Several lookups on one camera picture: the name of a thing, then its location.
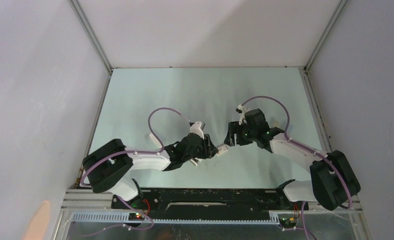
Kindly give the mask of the small white mini stapler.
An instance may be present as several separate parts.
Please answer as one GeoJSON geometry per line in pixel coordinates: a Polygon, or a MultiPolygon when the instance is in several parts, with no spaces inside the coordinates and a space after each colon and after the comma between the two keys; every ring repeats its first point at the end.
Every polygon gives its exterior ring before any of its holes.
{"type": "Polygon", "coordinates": [[[200,161],[199,161],[198,159],[195,159],[195,158],[190,159],[189,162],[190,162],[191,164],[193,164],[194,166],[196,166],[196,167],[197,167],[197,166],[199,165],[199,163],[200,163],[200,161]]]}

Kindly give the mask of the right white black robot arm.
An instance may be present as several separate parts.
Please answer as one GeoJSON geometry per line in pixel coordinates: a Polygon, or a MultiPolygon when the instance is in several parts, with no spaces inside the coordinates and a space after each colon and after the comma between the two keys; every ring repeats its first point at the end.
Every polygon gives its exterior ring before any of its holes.
{"type": "Polygon", "coordinates": [[[224,140],[227,146],[256,144],[260,149],[285,157],[310,174],[310,180],[290,179],[279,185],[276,204],[288,209],[297,202],[317,202],[327,210],[343,208],[349,198],[361,190],[345,154],[339,150],[325,152],[291,137],[284,130],[270,127],[260,109],[239,105],[240,118],[228,124],[224,140]]]}

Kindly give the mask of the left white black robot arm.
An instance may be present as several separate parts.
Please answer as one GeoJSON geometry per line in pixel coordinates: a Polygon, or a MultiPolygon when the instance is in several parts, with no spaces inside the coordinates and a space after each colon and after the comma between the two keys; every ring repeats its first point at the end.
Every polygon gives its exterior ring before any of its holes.
{"type": "Polygon", "coordinates": [[[131,150],[115,138],[83,159],[83,177],[94,193],[112,193],[130,208],[137,208],[142,204],[143,193],[137,180],[126,178],[128,172],[173,171],[191,160],[211,159],[218,152],[208,134],[190,133],[182,140],[163,147],[161,152],[131,150]]]}

